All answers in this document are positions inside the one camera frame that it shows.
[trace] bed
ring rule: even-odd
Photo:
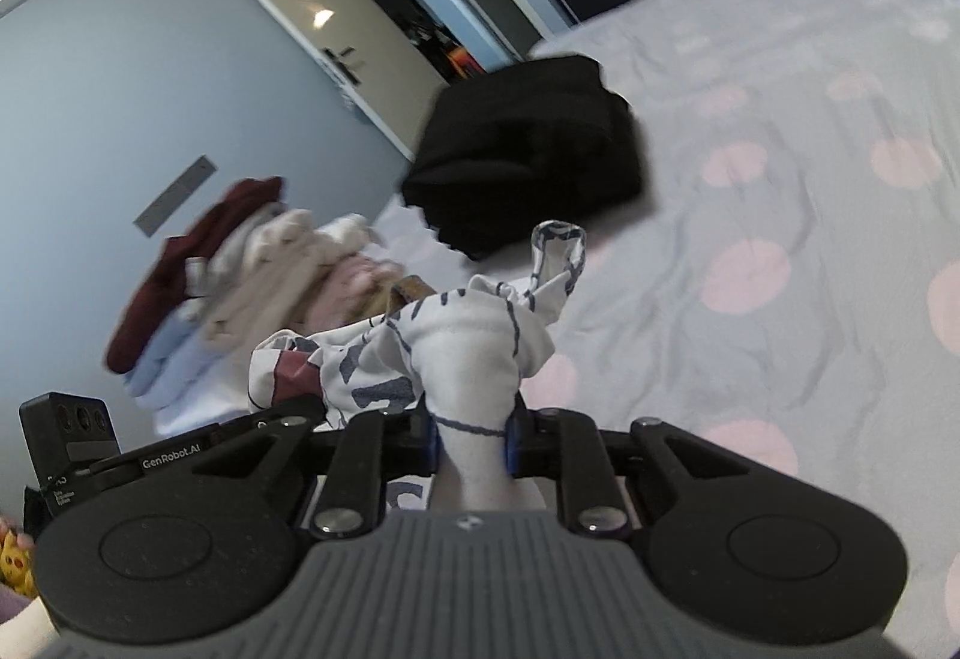
[[[542,44],[603,64],[650,192],[584,224],[529,405],[659,416],[875,510],[909,586],[888,634],[960,646],[960,0],[637,0]],[[393,200],[438,289],[515,280]]]

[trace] light blue garment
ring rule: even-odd
[[[139,397],[150,390],[152,384],[157,379],[160,371],[166,364],[167,359],[174,354],[174,351],[197,330],[199,323],[184,320],[175,309],[163,323],[160,328],[147,342],[143,354],[137,359],[136,366],[126,375],[123,375],[124,384],[127,386],[127,392],[132,397]]]
[[[150,387],[134,397],[137,405],[151,412],[172,405],[223,356],[203,338],[203,328],[196,328],[163,362]]]

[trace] yellow plush toy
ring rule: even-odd
[[[3,538],[3,547],[0,549],[0,576],[16,593],[32,600],[37,596],[32,563],[34,541],[28,534],[17,534],[3,520],[0,520],[0,537]]]

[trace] light blue wall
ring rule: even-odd
[[[200,154],[219,171],[145,238],[131,222]],[[242,176],[285,176],[320,222],[373,217],[404,168],[254,0],[28,0],[0,18],[0,509],[34,482],[23,400],[100,397],[121,445],[148,440],[101,359],[163,235]]]

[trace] black folded clothing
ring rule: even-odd
[[[603,87],[597,61],[565,56],[440,92],[400,192],[440,241],[478,260],[642,186],[630,106]]]

